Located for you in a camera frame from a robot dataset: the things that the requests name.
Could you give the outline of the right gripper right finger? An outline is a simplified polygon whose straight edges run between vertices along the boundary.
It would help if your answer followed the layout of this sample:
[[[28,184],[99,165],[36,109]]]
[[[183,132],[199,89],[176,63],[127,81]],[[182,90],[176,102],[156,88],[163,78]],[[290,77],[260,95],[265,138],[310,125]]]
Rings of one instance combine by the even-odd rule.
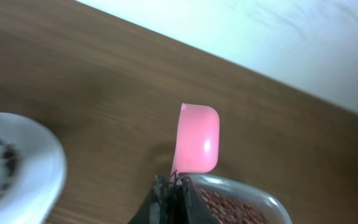
[[[189,176],[176,183],[174,224],[218,224]]]

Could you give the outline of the pink measuring scoop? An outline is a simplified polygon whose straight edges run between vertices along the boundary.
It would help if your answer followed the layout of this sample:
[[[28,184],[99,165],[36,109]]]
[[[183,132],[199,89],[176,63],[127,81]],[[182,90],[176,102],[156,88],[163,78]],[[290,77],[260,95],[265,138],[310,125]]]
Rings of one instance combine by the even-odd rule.
[[[219,156],[219,115],[210,106],[181,105],[170,180],[181,173],[207,173]]]

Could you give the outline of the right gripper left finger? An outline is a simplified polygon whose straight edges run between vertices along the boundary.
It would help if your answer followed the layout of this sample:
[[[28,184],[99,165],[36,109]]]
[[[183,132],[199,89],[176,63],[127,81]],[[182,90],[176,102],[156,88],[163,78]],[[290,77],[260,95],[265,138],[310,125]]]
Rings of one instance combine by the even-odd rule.
[[[168,223],[168,188],[166,178],[156,175],[148,194],[128,224]]]

